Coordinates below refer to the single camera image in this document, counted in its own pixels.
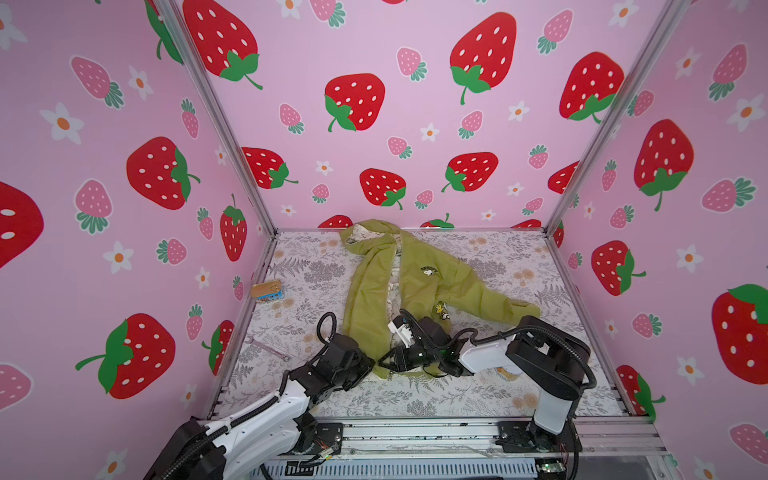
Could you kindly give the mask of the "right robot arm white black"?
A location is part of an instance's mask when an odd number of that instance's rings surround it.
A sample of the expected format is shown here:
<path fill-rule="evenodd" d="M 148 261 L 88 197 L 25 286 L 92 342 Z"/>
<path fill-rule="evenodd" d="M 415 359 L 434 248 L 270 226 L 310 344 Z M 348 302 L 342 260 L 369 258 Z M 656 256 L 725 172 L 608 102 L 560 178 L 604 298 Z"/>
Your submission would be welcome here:
<path fill-rule="evenodd" d="M 451 336 L 433 319 L 417 320 L 406 310 L 401 310 L 388 328 L 400 343 L 380 358 L 378 365 L 391 372 L 435 365 L 441 374 L 458 378 L 501 368 L 512 375 L 524 375 L 539 387 L 531 420 L 498 424 L 496 444 L 504 452 L 581 451 L 573 420 L 584 392 L 597 386 L 586 343 L 530 315 L 516 327 L 485 338 L 480 338 L 475 328 L 464 328 Z"/>

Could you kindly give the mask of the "green zip-up jacket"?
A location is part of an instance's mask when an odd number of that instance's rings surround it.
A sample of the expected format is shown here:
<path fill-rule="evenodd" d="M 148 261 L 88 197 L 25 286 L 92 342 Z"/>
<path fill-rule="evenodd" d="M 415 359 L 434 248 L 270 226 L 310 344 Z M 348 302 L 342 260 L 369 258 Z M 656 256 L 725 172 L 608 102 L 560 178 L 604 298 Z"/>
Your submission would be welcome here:
<path fill-rule="evenodd" d="M 527 315 L 541 315 L 538 305 L 490 289 L 467 263 L 388 222 L 354 224 L 340 239 L 362 257 L 351 280 L 342 332 L 375 361 L 392 348 L 388 324 L 400 309 L 416 319 L 432 319 L 445 333 L 451 323 L 435 311 L 438 303 L 511 326 Z"/>

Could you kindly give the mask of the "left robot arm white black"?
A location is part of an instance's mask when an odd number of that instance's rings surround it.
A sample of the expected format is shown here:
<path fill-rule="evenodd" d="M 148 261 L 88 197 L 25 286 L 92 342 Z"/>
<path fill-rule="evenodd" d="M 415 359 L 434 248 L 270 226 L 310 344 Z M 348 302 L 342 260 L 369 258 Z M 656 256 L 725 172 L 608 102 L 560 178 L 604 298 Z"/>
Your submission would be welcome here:
<path fill-rule="evenodd" d="M 239 412 L 209 422 L 192 417 L 180 425 L 145 477 L 237 479 L 280 454 L 309 450 L 316 435 L 310 410 L 356 387 L 374 366 L 354 339 L 336 329 L 336 315 L 323 314 L 317 354 L 284 371 L 275 392 Z"/>

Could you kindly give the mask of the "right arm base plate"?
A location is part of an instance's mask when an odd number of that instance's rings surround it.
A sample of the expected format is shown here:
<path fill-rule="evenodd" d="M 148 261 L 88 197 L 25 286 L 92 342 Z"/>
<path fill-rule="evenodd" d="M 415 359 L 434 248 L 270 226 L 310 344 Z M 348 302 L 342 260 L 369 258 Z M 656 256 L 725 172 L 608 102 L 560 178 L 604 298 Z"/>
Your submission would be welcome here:
<path fill-rule="evenodd" d="M 568 420 L 559 434 L 552 434 L 530 421 L 501 421 L 495 444 L 505 453 L 581 453 L 575 425 Z"/>

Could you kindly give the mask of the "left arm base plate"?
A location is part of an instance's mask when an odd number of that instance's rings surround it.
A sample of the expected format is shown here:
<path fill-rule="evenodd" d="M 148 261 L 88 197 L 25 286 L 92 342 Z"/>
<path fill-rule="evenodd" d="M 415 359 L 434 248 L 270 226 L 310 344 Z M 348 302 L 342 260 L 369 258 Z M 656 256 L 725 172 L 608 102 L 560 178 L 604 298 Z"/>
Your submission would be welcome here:
<path fill-rule="evenodd" d="M 299 437 L 294 447 L 289 451 L 293 455 L 322 455 L 330 450 L 330 454 L 341 451 L 344 424 L 339 422 L 314 422 L 299 427 Z"/>

